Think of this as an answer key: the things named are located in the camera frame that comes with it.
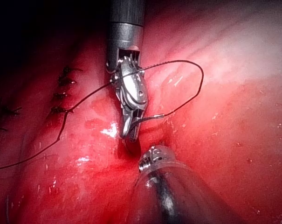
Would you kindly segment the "right arm needle driver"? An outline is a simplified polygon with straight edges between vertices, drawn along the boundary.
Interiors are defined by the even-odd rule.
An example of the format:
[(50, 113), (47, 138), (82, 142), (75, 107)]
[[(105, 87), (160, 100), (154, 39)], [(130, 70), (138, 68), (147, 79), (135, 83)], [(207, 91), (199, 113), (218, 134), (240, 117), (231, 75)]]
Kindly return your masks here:
[(107, 48), (107, 72), (115, 86), (123, 115), (138, 116), (148, 104), (144, 70), (139, 66), (140, 51), (137, 48)]

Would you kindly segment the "right arm needle driver jaw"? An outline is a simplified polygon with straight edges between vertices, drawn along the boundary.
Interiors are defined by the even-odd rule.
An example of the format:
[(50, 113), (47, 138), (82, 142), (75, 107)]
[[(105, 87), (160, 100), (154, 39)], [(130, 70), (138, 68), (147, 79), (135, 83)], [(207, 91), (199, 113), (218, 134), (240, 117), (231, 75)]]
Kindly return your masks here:
[(129, 141), (130, 142), (135, 142), (138, 138), (138, 132), (140, 128), (140, 122), (139, 120), (142, 119), (142, 114), (138, 114), (133, 117), (130, 129), (129, 129)]
[(122, 116), (122, 124), (120, 128), (120, 137), (126, 138), (132, 123), (132, 111), (125, 111)]

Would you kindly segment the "left arm needle driver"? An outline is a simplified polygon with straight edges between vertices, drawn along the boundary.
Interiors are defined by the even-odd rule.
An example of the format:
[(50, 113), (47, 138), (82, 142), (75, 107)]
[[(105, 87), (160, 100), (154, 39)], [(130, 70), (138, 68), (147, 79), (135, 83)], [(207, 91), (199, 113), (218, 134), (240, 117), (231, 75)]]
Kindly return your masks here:
[(155, 145), (150, 147), (139, 159), (139, 173), (149, 170), (161, 162), (176, 161), (174, 152), (167, 146)]

